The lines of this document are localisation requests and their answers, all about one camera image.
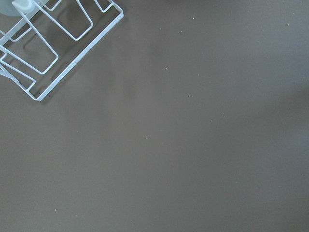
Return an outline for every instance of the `countertop surface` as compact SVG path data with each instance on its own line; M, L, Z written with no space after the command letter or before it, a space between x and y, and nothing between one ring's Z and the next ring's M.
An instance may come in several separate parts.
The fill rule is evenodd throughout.
M309 2L116 2L42 102L0 78L0 231L309 231Z

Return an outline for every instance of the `brown surface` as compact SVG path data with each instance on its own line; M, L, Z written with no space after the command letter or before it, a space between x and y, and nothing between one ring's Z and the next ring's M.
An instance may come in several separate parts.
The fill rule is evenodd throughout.
M309 231L309 3L117 2L45 101L0 79L0 231Z

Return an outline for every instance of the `white wire rack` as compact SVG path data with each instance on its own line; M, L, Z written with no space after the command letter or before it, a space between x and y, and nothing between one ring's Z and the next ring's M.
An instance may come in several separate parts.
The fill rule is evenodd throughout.
M94 26L94 23L89 16L88 12L86 11L85 7L81 4L80 0L73 0L76 1L78 4L80 10L83 12L86 20L87 20L87 28L79 35L74 36L65 26L60 24L60 22L52 17L50 14L52 11L54 11L59 5L63 4L64 0L54 0L52 6L47 6L47 3L49 0L4 0L12 4L12 7L10 8L9 14L11 15L18 15L21 17L21 19L7 32L0 30L0 51L3 53L3 55L0 57L0 75L7 77L11 80L13 80L20 88L22 88L32 99L36 101L41 101L46 97L46 95L61 81L61 79L78 63L78 61L81 60L81 58L103 37L106 35L106 33L111 30L120 20L123 18L124 14L122 9L113 1L113 0L107 0L108 4L105 6L105 9L102 8L102 5L98 2L98 0L88 0L88 3L91 1L94 5L97 6L97 9L100 11L101 14L106 13L108 10L110 10L112 7L115 8L118 11L117 16L105 27L99 34L97 34L94 39L92 39L87 45L83 48L81 52L78 53L74 57L72 61L69 62L69 64L66 65L66 67L53 79L51 83L49 83L46 88L39 94L34 95L31 93L31 89L36 85L37 78L34 76L31 76L30 74L27 74L25 71L20 69L19 67L15 67L12 65L11 62L8 62L6 60L7 56L10 56L11 60L17 60L21 62L25 67L32 70L32 73L38 73L41 76L46 75L51 68L57 63L61 57L59 54L55 51L53 46L48 42L48 40L40 33L40 31L34 26L31 19L38 13L41 12L44 14L46 19L49 19L51 22L53 22L57 27L59 27L67 36L71 38L72 43L78 43ZM24 32L20 32L21 28L23 28L25 25L28 25L28 29L26 29ZM21 58L16 52L11 51L8 46L6 46L7 43L12 44L20 41L25 35L27 35L30 31L35 32L35 36L38 36L40 40L45 44L46 48L48 48L53 54L54 58L52 58L52 61L47 64L45 68L36 67L33 64L30 64L30 62L26 58ZM22 84L15 76L14 74L17 73L20 76L23 76L28 81L30 81L29 85Z

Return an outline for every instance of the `dish rack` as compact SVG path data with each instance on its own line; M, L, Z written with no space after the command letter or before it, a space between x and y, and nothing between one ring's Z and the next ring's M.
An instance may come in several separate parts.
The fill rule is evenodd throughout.
M75 10L68 13L72 4ZM58 14L53 14L61 5ZM72 11L78 10L83 30L72 32L70 25L82 24L72 16ZM103 18L112 11L105 22ZM7 30L1 27L3 20L0 22L0 75L14 81L36 101L43 100L124 16L113 0L2 0L0 13L7 18L5 22L16 21ZM68 56L75 47L77 50ZM39 54L41 50L46 57Z

